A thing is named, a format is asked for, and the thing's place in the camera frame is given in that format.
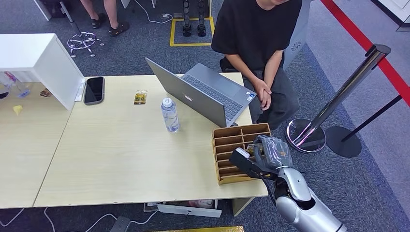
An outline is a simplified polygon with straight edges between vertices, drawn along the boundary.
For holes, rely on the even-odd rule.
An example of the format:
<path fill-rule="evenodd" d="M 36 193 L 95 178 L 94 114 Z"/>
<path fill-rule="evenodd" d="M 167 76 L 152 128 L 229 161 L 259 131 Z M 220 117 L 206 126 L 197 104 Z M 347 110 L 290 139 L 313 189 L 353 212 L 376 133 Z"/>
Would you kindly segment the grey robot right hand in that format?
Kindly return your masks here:
<path fill-rule="evenodd" d="M 256 163 L 265 172 L 278 174 L 281 168 L 293 167 L 288 144 L 276 137 L 258 135 L 253 142 Z"/>

